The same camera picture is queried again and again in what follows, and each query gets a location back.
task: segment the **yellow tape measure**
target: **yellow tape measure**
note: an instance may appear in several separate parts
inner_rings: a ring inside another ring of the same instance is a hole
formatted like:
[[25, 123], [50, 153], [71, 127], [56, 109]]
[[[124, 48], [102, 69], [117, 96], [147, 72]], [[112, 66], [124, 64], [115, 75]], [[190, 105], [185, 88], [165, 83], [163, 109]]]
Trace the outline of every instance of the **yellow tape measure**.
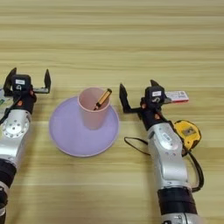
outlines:
[[174, 123], [174, 129], [187, 150], [193, 149], [200, 142], [200, 129], [195, 124], [181, 120]]

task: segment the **cable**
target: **cable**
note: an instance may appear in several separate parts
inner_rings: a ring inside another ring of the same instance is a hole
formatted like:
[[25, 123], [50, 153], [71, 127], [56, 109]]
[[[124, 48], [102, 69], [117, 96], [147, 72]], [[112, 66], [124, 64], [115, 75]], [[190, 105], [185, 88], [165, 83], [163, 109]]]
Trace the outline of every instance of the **cable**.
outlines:
[[[148, 145], [148, 142], [146, 142], [146, 141], [144, 141], [143, 139], [138, 138], [138, 137], [127, 137], [127, 136], [126, 136], [126, 137], [124, 138], [124, 142], [125, 142], [126, 144], [128, 144], [129, 146], [131, 146], [132, 148], [136, 149], [137, 151], [142, 152], [142, 153], [145, 154], [145, 155], [148, 155], [148, 156], [150, 155], [150, 153], [147, 153], [147, 152], [145, 152], [145, 151], [139, 150], [136, 146], [134, 146], [132, 143], [130, 143], [127, 139], [137, 140], [137, 141], [140, 141], [140, 142], [142, 142], [143, 144], [146, 144], [146, 145]], [[198, 177], [199, 177], [199, 185], [196, 186], [196, 187], [194, 187], [194, 188], [192, 189], [192, 192], [193, 192], [193, 193], [196, 193], [196, 192], [198, 192], [198, 191], [204, 186], [204, 184], [205, 184], [204, 173], [203, 173], [203, 171], [202, 171], [202, 168], [201, 168], [201, 166], [200, 166], [200, 163], [198, 162], [198, 160], [196, 159], [196, 157], [191, 153], [191, 151], [190, 151], [190, 150], [187, 150], [185, 147], [184, 147], [184, 150], [185, 150], [185, 155], [189, 155], [190, 158], [192, 159], [193, 164], [194, 164], [194, 166], [195, 166], [195, 168], [196, 168]]]
[[185, 224], [188, 224], [188, 220], [187, 220], [187, 217], [186, 217], [185, 213], [184, 213], [184, 216], [185, 216]]
[[148, 153], [148, 152], [139, 150], [136, 146], [134, 146], [132, 143], [130, 143], [127, 139], [138, 140], [139, 142], [142, 142], [143, 144], [146, 144], [146, 145], [148, 145], [148, 142], [146, 142], [146, 141], [144, 141], [143, 139], [138, 138], [138, 137], [128, 137], [128, 136], [126, 136], [126, 137], [124, 138], [124, 142], [125, 142], [126, 144], [128, 144], [129, 146], [131, 146], [132, 148], [136, 149], [137, 151], [142, 152], [142, 153], [145, 154], [145, 155], [148, 155], [148, 156], [150, 155], [150, 153]]
[[5, 217], [6, 217], [6, 212], [4, 213], [4, 215], [0, 216], [0, 224], [5, 223]]
[[16, 101], [13, 102], [13, 104], [7, 109], [6, 113], [4, 113], [3, 117], [0, 120], [0, 126], [4, 123], [4, 121], [7, 119], [10, 112], [13, 110], [13, 108], [18, 104], [18, 102], [21, 100], [22, 95], [20, 95]]
[[204, 184], [205, 184], [205, 177], [204, 177], [204, 173], [202, 171], [202, 168], [201, 168], [198, 160], [196, 159], [196, 157], [190, 151], [188, 151], [187, 154], [189, 154], [189, 156], [191, 157], [191, 159], [192, 159], [192, 161], [194, 163], [194, 166], [196, 168], [196, 171], [198, 173], [199, 185], [192, 189], [192, 192], [196, 193], [204, 186]]

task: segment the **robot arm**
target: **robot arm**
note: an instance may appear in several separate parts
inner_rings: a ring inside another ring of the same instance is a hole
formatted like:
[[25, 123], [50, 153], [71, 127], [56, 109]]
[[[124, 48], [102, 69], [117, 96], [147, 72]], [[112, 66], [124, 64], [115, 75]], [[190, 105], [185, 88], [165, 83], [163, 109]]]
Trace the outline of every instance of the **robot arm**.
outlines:
[[163, 224], [202, 224], [182, 158], [182, 142], [169, 123], [152, 126], [149, 151]]
[[161, 113], [162, 105], [169, 102], [165, 90], [152, 80], [151, 87], [145, 89], [140, 108], [131, 108], [121, 84], [120, 99], [123, 112], [138, 113], [148, 131], [162, 224], [202, 224], [182, 158], [183, 143]]
[[13, 97], [13, 105], [1, 119], [0, 137], [0, 224], [5, 222], [9, 190], [25, 154], [25, 141], [30, 134], [35, 93], [49, 93], [50, 74], [45, 74], [45, 87], [33, 89], [29, 75], [17, 74], [13, 69], [4, 84], [5, 96]]

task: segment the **purple plate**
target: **purple plate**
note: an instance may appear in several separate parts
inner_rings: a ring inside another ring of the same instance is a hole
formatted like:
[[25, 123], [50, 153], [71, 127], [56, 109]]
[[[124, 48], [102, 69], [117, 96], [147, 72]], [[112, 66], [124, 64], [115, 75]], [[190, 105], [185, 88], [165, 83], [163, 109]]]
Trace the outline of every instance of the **purple plate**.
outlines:
[[104, 152], [116, 140], [119, 118], [109, 106], [106, 120], [101, 128], [90, 130], [81, 120], [78, 97], [62, 102], [53, 112], [49, 130], [57, 147], [68, 155], [91, 157]]

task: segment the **wooden table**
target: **wooden table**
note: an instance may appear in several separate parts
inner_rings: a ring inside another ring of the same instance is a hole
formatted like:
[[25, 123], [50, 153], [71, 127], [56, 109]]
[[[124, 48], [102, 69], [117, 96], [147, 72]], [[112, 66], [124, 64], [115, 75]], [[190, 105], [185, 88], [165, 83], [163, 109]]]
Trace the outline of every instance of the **wooden table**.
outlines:
[[[1, 0], [1, 83], [13, 67], [30, 74], [35, 87], [43, 86], [47, 68], [52, 75], [51, 94], [35, 106], [7, 223], [160, 223], [151, 159], [123, 141], [146, 138], [144, 126], [136, 115], [123, 115], [118, 99], [123, 82], [138, 106], [150, 79], [189, 94], [189, 103], [165, 106], [164, 114], [201, 128], [194, 155], [206, 184], [194, 198], [208, 223], [223, 223], [223, 15], [222, 0]], [[120, 136], [97, 157], [69, 157], [50, 140], [48, 121], [89, 86], [114, 90]]]

